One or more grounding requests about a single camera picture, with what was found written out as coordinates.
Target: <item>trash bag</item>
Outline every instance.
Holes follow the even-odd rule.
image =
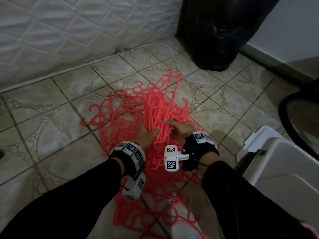
[[[183,31],[195,64],[224,71],[279,0],[187,0]]]

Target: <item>hand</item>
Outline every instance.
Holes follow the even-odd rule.
[[[138,133],[136,134],[133,142],[138,144],[143,149],[143,151],[145,151],[152,144],[154,137],[157,135],[159,130],[160,127],[158,126],[154,128],[153,131],[151,131],[150,133],[147,133],[144,125],[140,123]]]
[[[171,130],[171,136],[176,139],[181,147],[183,147],[185,144],[185,137],[188,137],[193,132],[196,132],[194,126],[189,122],[178,122],[167,118],[165,118],[164,121],[167,124],[175,127],[175,129]]]

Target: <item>black sleeve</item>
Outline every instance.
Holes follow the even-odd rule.
[[[207,168],[202,188],[226,239],[313,238],[308,229],[223,161]]]
[[[119,163],[107,160],[32,201],[0,238],[86,239],[103,208],[119,192],[121,178]]]

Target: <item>tiled floor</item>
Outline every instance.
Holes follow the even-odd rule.
[[[260,126],[273,127],[287,137],[277,107],[297,87],[241,54],[226,71],[211,72],[199,70],[186,51],[173,38],[3,93],[0,148],[6,155],[0,160],[0,230],[30,201],[106,159],[100,154],[97,132],[79,123],[82,117],[93,116],[88,111],[91,104],[101,103],[109,92],[135,86],[137,80],[155,83],[168,68],[182,72],[175,102],[184,106],[181,98],[188,100],[194,109],[191,118],[213,136],[221,158],[232,167],[245,139]],[[170,85],[169,91],[174,87],[173,82]],[[313,131],[318,106],[301,101],[290,105],[288,112],[298,131],[319,151],[319,133]],[[180,186],[203,232],[216,233],[207,227],[206,218],[216,228],[217,222],[201,187],[192,182]],[[145,201],[151,206],[152,201]],[[146,238],[114,226],[113,213],[111,201],[89,238]],[[182,222],[165,227],[161,218],[150,230],[173,238],[198,237]]]

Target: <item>white plastic container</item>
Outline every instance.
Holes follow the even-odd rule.
[[[266,126],[245,141],[237,160],[259,148],[267,152],[253,159],[243,177],[292,216],[319,231],[319,162]]]

